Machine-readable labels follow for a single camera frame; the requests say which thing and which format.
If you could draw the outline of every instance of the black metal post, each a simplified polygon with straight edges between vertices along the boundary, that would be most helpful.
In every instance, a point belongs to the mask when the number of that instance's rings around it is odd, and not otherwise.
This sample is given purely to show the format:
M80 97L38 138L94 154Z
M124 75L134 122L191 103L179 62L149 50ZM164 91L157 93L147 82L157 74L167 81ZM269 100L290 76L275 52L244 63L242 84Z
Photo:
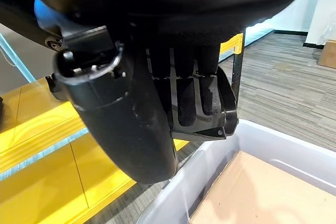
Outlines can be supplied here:
M232 90L236 98L236 104L238 105L239 97L239 87L240 87L240 78L242 75L242 66L243 66L243 56L244 56L244 44L245 44L245 33L243 32L243 46L240 54L234 54L233 58L233 67L232 67Z

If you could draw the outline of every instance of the clear plastic bin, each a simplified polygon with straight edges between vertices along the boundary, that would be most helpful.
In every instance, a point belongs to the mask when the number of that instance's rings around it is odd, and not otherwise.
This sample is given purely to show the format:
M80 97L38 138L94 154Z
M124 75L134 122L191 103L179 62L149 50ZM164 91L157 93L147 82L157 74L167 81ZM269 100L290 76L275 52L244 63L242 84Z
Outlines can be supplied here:
M239 120L235 134L227 140L200 146L137 224L188 224L189 215L239 150L336 196L336 152Z

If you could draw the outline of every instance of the cardboard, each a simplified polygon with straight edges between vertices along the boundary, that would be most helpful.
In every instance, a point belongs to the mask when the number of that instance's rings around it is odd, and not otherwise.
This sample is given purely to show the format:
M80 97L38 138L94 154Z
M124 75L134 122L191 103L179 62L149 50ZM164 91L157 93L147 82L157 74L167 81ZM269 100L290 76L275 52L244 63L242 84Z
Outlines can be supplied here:
M324 46L319 65L336 68L336 40L328 40Z
M212 185L190 223L335 224L336 197L239 152Z

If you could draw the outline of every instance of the black plastic housing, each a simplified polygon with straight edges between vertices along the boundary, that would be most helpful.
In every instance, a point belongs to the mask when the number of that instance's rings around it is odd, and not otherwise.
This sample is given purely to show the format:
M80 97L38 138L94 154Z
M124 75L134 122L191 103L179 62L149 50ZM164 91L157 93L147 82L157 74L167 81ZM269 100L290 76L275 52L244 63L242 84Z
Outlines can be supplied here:
M60 52L55 77L113 162L134 180L152 184L176 173L177 155L145 60L124 51L101 69L70 76Z

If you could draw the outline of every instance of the yellow shelf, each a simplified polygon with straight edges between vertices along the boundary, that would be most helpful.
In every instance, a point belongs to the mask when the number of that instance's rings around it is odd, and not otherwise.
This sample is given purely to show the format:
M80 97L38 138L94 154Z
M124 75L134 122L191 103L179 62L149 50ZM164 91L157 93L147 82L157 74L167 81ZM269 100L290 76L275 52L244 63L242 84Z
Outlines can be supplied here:
M45 79L2 97L0 174L85 128ZM83 223L135 183L87 133L0 181L0 223Z
M227 42L221 43L220 53L222 54L226 52L227 50L230 50L233 48L234 54L240 54L242 47L243 47L243 34L237 34L233 36Z
M86 209L70 145L0 181L0 223L67 223Z
M70 102L53 97L45 79L2 97L0 173L85 127Z

